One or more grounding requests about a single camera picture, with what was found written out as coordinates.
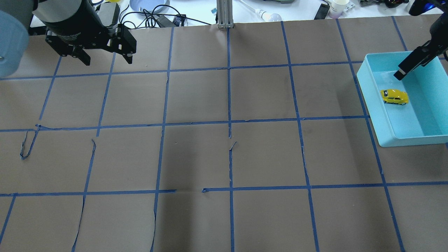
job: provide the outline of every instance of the plastic cup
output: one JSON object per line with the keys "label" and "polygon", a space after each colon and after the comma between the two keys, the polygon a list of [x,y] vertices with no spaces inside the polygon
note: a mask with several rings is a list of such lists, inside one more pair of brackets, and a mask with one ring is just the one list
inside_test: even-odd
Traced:
{"label": "plastic cup", "polygon": [[350,0],[333,0],[328,15],[331,18],[339,18],[345,9],[345,5],[348,4],[349,1]]}

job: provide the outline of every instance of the blue bin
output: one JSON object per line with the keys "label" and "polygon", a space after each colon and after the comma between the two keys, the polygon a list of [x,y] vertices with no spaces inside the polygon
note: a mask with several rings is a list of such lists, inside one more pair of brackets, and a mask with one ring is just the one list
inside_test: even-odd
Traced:
{"label": "blue bin", "polygon": [[[357,73],[382,147],[448,142],[448,76],[435,58],[398,81],[393,74],[410,53],[367,54]],[[384,104],[379,92],[383,89],[407,92],[409,103]]]}

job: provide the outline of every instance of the yellow object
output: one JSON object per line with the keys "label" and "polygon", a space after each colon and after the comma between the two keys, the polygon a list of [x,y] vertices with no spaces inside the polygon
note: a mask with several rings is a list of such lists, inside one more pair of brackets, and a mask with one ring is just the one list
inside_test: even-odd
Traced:
{"label": "yellow object", "polygon": [[379,92],[384,103],[405,105],[409,103],[408,93],[398,89],[386,89]]}

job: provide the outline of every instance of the black phone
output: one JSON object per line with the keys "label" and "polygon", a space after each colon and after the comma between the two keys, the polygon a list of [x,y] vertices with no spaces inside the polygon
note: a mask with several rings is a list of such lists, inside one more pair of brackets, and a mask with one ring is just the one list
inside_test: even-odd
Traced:
{"label": "black phone", "polygon": [[319,9],[317,10],[316,16],[314,17],[314,20],[316,19],[325,19],[325,17],[328,14],[328,11],[330,10],[330,6],[327,4],[320,4]]}

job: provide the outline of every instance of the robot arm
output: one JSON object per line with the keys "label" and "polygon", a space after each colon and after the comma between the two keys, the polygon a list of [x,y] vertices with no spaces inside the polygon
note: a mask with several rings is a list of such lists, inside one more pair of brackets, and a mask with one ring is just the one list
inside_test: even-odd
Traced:
{"label": "robot arm", "polygon": [[417,47],[399,65],[394,76],[402,80],[408,73],[416,69],[419,65],[426,66],[431,60],[440,54],[444,54],[448,49],[448,15],[446,14],[445,0],[416,0],[409,13],[418,16],[434,7],[443,10],[444,13],[432,24],[430,28],[431,40]]}
{"label": "robot arm", "polygon": [[0,23],[8,25],[0,28],[0,77],[17,69],[28,44],[32,14],[47,26],[45,41],[62,57],[70,55],[90,65],[84,49],[103,49],[132,63],[137,41],[122,24],[104,26],[91,0],[2,0]]}

